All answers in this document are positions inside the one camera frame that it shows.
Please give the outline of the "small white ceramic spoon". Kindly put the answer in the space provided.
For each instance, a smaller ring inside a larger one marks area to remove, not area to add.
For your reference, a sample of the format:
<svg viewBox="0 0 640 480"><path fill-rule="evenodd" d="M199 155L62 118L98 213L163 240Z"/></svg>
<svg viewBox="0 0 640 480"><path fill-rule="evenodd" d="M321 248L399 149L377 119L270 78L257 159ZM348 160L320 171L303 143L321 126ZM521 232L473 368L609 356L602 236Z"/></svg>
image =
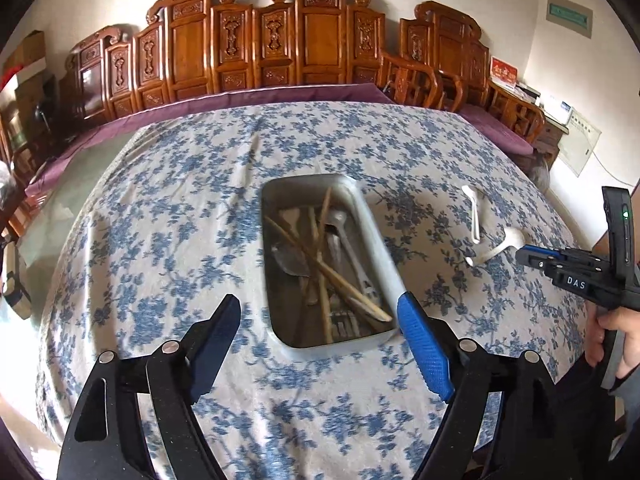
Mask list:
<svg viewBox="0 0 640 480"><path fill-rule="evenodd" d="M478 193L475 188L467 184L462 186L463 194L471 204L471 237L474 244L480 244L480 216L478 215Z"/></svg>

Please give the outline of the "metal fork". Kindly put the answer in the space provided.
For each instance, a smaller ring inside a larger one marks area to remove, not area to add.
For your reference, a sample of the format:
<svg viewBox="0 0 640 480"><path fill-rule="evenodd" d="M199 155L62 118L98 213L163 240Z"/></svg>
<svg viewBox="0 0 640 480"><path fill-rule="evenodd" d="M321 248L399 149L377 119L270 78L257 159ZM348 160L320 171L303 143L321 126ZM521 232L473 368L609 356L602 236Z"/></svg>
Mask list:
<svg viewBox="0 0 640 480"><path fill-rule="evenodd" d="M359 258L352 247L346 232L347 214L345 211L331 208L326 217L326 244L328 244L334 269L343 278L352 275L356 278L356 286L363 295L372 292L373 300L378 299L378 293L367 277ZM367 313L362 303L356 298L347 300L338 298L337 294L330 297L330 319L332 335L336 340L351 340L380 332L384 324Z"/></svg>

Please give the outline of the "wooden chopstick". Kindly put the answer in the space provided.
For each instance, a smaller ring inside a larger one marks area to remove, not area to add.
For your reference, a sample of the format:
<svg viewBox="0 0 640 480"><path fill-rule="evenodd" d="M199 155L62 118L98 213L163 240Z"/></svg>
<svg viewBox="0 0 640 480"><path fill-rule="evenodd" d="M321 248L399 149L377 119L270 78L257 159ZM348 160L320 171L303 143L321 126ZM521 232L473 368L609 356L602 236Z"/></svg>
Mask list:
<svg viewBox="0 0 640 480"><path fill-rule="evenodd" d="M314 245L314 261L315 262L322 261L322 247L324 243L324 234L326 234L326 216L328 215L329 208L330 208L331 194L332 194L332 188L329 186L326 189L326 194L324 194L324 197L323 197L323 203L320 211L320 218L319 220L317 220L320 240L318 241L317 245ZM317 289L317 273L318 272L320 271L316 271L316 274L314 274L314 284L316 285L316 289Z"/></svg>
<svg viewBox="0 0 640 480"><path fill-rule="evenodd" d="M343 278L341 274L332 269L323 261L315 262L314 253L311 249L305 246L305 244L294 235L290 230L285 229L277 221L269 216L264 216L265 220L273 226L277 232L291 245L299 249L306 257L308 262L317 270L320 271L326 279L340 292L344 292L348 299L357 300L360 303L360 309L372 316L376 320L382 323L392 322L392 317L386 313L381 307L377 306L372 300L364 296L356 287L349 283L346 278Z"/></svg>
<svg viewBox="0 0 640 480"><path fill-rule="evenodd" d="M319 229L316 211L314 207L308 208L308 217L311 230L312 242L317 245L319 238ZM317 273L317 290L318 300L322 317L323 336L326 344L332 344L332 323L331 323L331 308L328 291L326 290L326 278L320 272Z"/></svg>

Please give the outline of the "wooden side table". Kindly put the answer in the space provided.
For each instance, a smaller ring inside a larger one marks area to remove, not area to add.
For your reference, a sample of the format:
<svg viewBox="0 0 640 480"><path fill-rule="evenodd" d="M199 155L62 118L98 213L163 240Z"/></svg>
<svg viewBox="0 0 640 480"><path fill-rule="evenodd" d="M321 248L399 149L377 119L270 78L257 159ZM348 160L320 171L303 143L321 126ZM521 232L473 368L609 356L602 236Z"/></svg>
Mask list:
<svg viewBox="0 0 640 480"><path fill-rule="evenodd" d="M544 116L544 125L533 144L535 152L540 155L551 169L560 154L560 141L568 135L568 128L549 116Z"/></svg>

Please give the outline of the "white box on table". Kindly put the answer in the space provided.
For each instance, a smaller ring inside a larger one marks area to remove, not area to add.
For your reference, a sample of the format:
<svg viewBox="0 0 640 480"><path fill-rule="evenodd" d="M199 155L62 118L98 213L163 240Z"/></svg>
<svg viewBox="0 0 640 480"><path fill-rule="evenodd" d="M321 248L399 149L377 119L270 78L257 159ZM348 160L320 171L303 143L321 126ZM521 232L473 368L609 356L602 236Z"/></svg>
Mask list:
<svg viewBox="0 0 640 480"><path fill-rule="evenodd" d="M539 107L548 118L562 126L570 122L570 116L573 113L573 107L556 96L541 96Z"/></svg>

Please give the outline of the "red box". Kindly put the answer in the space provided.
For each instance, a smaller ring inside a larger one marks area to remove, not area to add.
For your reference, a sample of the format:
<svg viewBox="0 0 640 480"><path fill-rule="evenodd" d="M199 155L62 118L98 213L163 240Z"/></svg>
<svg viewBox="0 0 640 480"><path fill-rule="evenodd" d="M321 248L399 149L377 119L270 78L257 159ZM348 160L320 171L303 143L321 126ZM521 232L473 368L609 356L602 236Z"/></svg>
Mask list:
<svg viewBox="0 0 640 480"><path fill-rule="evenodd" d="M518 69L495 56L490 60L490 76L492 81L503 87L514 88L518 83Z"/></svg>

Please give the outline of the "rectangular metal tray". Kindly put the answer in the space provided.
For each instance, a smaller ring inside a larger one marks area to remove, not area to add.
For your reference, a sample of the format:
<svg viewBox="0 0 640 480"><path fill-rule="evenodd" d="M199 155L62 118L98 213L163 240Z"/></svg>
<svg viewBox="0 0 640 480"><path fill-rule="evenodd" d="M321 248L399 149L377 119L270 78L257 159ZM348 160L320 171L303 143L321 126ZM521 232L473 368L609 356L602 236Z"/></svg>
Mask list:
<svg viewBox="0 0 640 480"><path fill-rule="evenodd" d="M397 334L406 288L354 179L274 179L262 187L260 206L267 327L282 356L346 356Z"/></svg>

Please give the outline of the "carved wooden sofa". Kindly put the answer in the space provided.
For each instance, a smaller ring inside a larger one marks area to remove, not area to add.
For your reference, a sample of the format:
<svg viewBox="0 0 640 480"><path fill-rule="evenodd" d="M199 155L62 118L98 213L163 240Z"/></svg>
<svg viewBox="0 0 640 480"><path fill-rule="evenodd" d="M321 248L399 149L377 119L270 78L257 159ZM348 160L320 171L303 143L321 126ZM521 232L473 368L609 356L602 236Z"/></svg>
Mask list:
<svg viewBox="0 0 640 480"><path fill-rule="evenodd" d="M385 51L370 2L157 0L141 32L107 26L70 50L62 114L92 128L211 94L368 82L398 104L441 107L442 78Z"/></svg>

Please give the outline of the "purple sofa cushion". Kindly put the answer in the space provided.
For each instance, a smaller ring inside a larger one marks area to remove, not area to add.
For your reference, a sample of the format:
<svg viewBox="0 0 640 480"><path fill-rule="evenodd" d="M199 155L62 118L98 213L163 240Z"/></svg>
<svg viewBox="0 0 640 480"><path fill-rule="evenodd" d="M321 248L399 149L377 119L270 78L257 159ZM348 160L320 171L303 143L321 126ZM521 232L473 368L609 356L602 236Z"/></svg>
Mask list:
<svg viewBox="0 0 640 480"><path fill-rule="evenodd" d="M242 90L161 105L152 108L152 110L142 110L142 112L116 119L114 122L108 122L81 133L58 158L47 164L41 174L26 186L26 197L33 202L45 198L58 183L72 159L81 151L93 148L118 136L133 133L142 127L154 124L154 122L233 107L316 101L393 103L375 84L368 82L367 84L312 84L311 86Z"/></svg>

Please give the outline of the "white wall access panel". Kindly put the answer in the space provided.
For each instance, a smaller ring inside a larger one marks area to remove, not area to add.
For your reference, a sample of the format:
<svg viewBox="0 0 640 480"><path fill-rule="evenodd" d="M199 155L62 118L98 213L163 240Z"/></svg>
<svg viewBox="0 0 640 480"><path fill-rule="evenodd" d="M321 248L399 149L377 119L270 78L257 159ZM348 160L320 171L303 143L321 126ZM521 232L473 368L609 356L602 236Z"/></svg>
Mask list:
<svg viewBox="0 0 640 480"><path fill-rule="evenodd" d="M567 134L559 142L560 159L579 177L600 139L601 130L576 108L570 113L566 128Z"/></svg>

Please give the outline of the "grey wall electrical panel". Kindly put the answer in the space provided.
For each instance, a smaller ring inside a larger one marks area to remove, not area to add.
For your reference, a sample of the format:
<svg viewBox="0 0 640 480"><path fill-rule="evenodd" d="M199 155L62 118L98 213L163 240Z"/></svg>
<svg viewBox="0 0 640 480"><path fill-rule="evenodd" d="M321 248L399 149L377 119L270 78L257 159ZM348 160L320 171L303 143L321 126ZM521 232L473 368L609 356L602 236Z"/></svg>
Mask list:
<svg viewBox="0 0 640 480"><path fill-rule="evenodd" d="M593 10L570 0L547 0L546 20L586 38L592 36Z"/></svg>

